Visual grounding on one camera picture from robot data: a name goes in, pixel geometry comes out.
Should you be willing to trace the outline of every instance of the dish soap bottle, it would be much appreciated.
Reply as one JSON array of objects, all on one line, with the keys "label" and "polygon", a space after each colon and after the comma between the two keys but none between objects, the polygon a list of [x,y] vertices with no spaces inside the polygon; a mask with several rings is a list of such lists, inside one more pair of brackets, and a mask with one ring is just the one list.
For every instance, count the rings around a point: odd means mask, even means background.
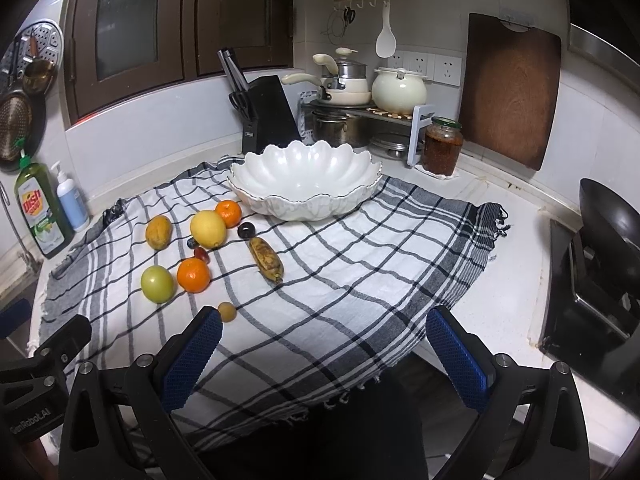
[{"label": "dish soap bottle", "polygon": [[15,197],[40,251],[45,258],[52,258],[69,245],[74,231],[51,189],[47,167],[31,162],[31,157],[24,153],[24,140],[18,142],[22,156],[20,174],[15,181]]},{"label": "dish soap bottle", "polygon": [[76,183],[60,170],[60,161],[57,161],[51,171],[58,174],[58,189],[56,190],[66,219],[69,220],[74,231],[80,232],[89,225],[89,213],[86,211]]}]

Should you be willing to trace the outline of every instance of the green apple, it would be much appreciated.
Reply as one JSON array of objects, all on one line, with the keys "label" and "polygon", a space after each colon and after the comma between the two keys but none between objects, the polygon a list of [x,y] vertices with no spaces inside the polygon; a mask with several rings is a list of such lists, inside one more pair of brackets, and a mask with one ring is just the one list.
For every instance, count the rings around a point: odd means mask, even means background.
[{"label": "green apple", "polygon": [[148,300],[164,303],[174,296],[174,277],[164,267],[154,265],[146,268],[142,273],[140,287]]}]

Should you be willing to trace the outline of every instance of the window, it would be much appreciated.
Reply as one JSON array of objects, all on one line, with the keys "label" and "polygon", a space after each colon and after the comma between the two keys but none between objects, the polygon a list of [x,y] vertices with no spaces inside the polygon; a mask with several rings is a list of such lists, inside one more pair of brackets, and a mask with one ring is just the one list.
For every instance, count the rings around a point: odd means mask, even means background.
[{"label": "window", "polygon": [[72,123],[176,82],[242,68],[292,66],[292,0],[68,0],[65,86]]}]

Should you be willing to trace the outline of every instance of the countertop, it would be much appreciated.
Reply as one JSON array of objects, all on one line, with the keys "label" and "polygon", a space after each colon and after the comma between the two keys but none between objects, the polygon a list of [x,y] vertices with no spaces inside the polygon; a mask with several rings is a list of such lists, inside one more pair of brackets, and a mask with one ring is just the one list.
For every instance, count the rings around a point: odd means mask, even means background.
[{"label": "countertop", "polygon": [[[200,160],[217,160],[222,155],[238,151],[238,142],[234,141],[201,152]],[[132,196],[142,192],[194,166],[196,158],[197,155],[191,154],[182,161],[172,161],[164,168],[153,168],[144,178],[138,176],[123,182],[105,196]],[[507,353],[521,365],[549,368],[553,361],[542,354],[536,344],[542,330],[549,289],[549,219],[555,216],[563,220],[562,206],[516,177],[468,155],[461,155],[457,176],[450,180],[429,177],[407,168],[401,161],[380,160],[385,174],[417,184],[444,198],[466,200],[475,205],[497,202],[503,206],[509,214],[507,223],[511,224],[511,229],[506,238],[498,238],[486,270],[452,313],[464,329],[476,334],[492,353]],[[568,213],[565,218],[575,217],[575,214]],[[81,237],[82,234],[77,234],[74,243]],[[65,251],[45,261],[42,266],[33,305],[31,351],[38,346],[47,277],[64,256]],[[428,342],[418,345],[415,353],[443,369]],[[640,422],[580,377],[576,376],[575,382],[584,411],[591,458],[611,465],[624,452]],[[526,410],[521,406],[514,416],[522,421]]]}]

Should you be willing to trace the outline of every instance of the bowl rim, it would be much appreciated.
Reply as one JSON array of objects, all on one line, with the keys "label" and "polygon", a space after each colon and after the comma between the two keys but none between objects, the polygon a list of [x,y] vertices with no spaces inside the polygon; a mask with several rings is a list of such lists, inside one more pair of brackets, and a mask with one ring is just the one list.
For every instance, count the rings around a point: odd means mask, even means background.
[{"label": "bowl rim", "polygon": [[[287,145],[287,147],[286,147],[286,148],[281,148],[281,147],[279,147],[279,146],[275,146],[275,145],[274,145],[274,148],[275,148],[275,149],[277,149],[277,150],[286,150],[289,146],[291,146],[293,143],[296,143],[296,142],[298,142],[298,143],[302,144],[305,148],[310,148],[311,146],[313,146],[313,145],[315,145],[315,144],[324,143],[324,144],[326,144],[327,146],[329,146],[329,148],[330,148],[331,150],[337,150],[337,149],[338,149],[338,148],[334,148],[333,146],[329,145],[329,143],[328,143],[328,142],[326,142],[325,140],[318,140],[317,142],[314,142],[313,144],[310,144],[310,145],[304,144],[304,143],[303,143],[303,142],[301,142],[300,140],[292,140],[292,141]],[[306,203],[306,202],[309,202],[310,200],[315,199],[315,198],[316,198],[316,197],[318,197],[318,196],[327,196],[327,197],[329,197],[329,198],[333,198],[333,199],[347,198],[350,194],[352,194],[352,193],[354,193],[354,192],[358,191],[358,190],[359,190],[359,189],[361,189],[361,188],[369,189],[369,187],[373,187],[373,186],[376,186],[376,185],[378,184],[378,182],[379,182],[379,181],[380,181],[380,179],[382,178],[382,161],[380,161],[380,162],[373,162],[373,160],[372,160],[372,158],[371,158],[371,152],[370,152],[369,150],[363,150],[363,151],[362,151],[362,152],[360,152],[360,153],[356,153],[356,152],[354,152],[354,151],[353,151],[353,148],[351,147],[351,145],[349,145],[349,144],[347,144],[347,143],[345,143],[345,144],[341,144],[341,146],[345,146],[345,145],[347,145],[347,146],[349,147],[349,149],[351,150],[351,153],[353,153],[353,155],[360,155],[361,153],[367,153],[367,155],[369,155],[369,164],[373,164],[373,165],[378,164],[378,171],[376,172],[376,177],[375,177],[375,179],[373,180],[373,182],[372,182],[371,184],[360,184],[359,186],[354,187],[353,189],[351,189],[351,190],[350,190],[350,192],[348,192],[347,194],[344,194],[344,195],[337,195],[337,196],[336,196],[336,195],[331,195],[331,194],[328,194],[328,193],[317,193],[317,194],[312,195],[312,196],[310,196],[309,198],[304,199],[304,200],[291,200],[291,199],[289,199],[289,198],[285,198],[285,197],[283,197],[283,196],[276,195],[276,194],[271,194],[271,195],[267,195],[267,196],[263,196],[263,197],[255,196],[255,195],[252,195],[251,193],[249,193],[249,192],[248,192],[247,190],[245,190],[243,187],[238,186],[237,184],[234,184],[234,183],[231,181],[231,177],[236,177],[236,174],[234,173],[234,167],[235,167],[235,166],[241,166],[241,164],[238,164],[237,162],[234,162],[234,163],[231,165],[231,167],[229,168],[230,175],[227,175],[226,180],[228,181],[228,183],[231,185],[231,187],[232,187],[234,190],[238,189],[238,190],[242,191],[243,193],[245,193],[245,195],[247,195],[249,198],[251,198],[251,199],[253,199],[253,200],[257,200],[257,201],[268,200],[268,199],[270,199],[270,198],[278,198],[278,199],[280,199],[280,200],[284,200],[284,202],[289,202],[290,204],[304,204],[304,203]],[[261,153],[260,155],[257,155],[257,153],[254,153],[253,155],[255,155],[255,156],[262,156],[263,154],[264,154],[264,153]]]}]

